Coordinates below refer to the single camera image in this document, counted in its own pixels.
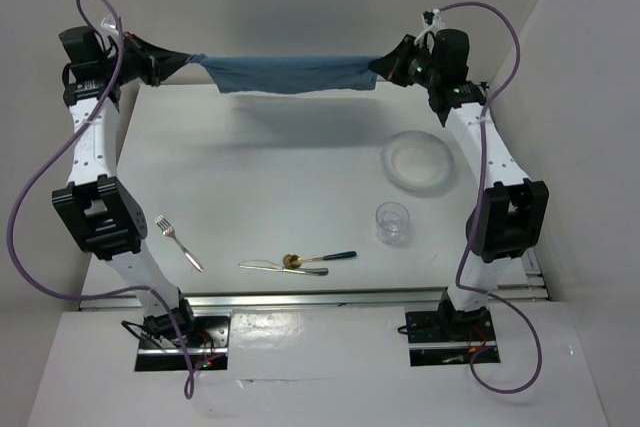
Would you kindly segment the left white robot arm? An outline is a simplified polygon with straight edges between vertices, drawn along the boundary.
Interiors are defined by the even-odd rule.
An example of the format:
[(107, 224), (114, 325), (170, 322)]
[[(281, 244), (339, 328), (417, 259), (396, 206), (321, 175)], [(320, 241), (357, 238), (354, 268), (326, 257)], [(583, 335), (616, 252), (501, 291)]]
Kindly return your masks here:
[(88, 26), (68, 29), (59, 39), (69, 57), (63, 100), (79, 138), (67, 184), (52, 193), (53, 207), (82, 251), (137, 288), (144, 331), (187, 345), (196, 337), (198, 323), (149, 251), (143, 209), (117, 176), (115, 140), (121, 87), (137, 80), (157, 87), (189, 57), (130, 33), (121, 45), (114, 40), (104, 44)]

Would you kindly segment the blue cloth napkin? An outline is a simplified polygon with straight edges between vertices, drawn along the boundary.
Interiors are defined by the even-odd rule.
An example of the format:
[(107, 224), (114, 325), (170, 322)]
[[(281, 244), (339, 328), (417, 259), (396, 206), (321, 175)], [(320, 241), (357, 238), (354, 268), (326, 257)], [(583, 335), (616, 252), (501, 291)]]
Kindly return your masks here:
[(378, 75), (370, 56), (213, 57), (187, 60), (204, 68), (222, 94), (262, 92), (295, 95), (328, 90), (371, 91)]

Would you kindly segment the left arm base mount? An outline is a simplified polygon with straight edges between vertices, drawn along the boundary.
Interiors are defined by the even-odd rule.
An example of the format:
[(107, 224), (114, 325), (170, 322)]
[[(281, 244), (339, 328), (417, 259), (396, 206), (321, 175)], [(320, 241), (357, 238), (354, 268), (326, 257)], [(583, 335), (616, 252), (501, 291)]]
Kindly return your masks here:
[[(231, 316), (201, 315), (195, 317), (195, 331), (184, 336), (189, 357), (199, 370), (223, 371), (228, 368), (228, 346)], [(136, 372), (186, 371), (187, 366), (179, 341), (151, 337), (142, 325), (123, 320), (121, 326), (137, 341)]]

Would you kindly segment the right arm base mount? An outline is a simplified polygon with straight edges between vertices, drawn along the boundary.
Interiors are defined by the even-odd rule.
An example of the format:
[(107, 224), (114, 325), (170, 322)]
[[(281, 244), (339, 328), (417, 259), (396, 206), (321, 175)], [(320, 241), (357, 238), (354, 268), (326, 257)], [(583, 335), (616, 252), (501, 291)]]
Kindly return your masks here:
[(409, 311), (397, 332), (407, 339), (412, 367), (468, 365), (474, 355), (478, 364), (501, 362), (487, 309), (457, 325), (446, 325), (436, 311)]

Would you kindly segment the white bowl plate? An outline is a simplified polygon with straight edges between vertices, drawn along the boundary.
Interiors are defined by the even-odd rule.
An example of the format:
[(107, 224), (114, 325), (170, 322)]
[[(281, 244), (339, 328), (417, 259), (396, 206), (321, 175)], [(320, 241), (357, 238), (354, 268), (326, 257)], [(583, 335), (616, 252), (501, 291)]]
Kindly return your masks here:
[(444, 190), (454, 176), (454, 156), (439, 137), (409, 130), (390, 137), (380, 153), (389, 180), (412, 192), (435, 194)]

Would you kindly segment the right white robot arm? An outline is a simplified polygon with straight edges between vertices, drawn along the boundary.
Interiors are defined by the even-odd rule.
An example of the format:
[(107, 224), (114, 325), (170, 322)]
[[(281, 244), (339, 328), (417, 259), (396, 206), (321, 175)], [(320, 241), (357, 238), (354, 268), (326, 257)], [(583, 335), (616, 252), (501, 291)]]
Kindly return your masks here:
[(468, 35), (443, 29), (432, 40), (428, 44), (405, 35), (369, 68), (395, 85), (427, 90), (431, 110), (458, 143), (477, 180), (463, 258), (436, 316), (440, 334), (457, 339), (483, 317), (502, 275), (537, 244), (549, 190), (514, 160), (491, 120), (484, 88), (468, 80)]

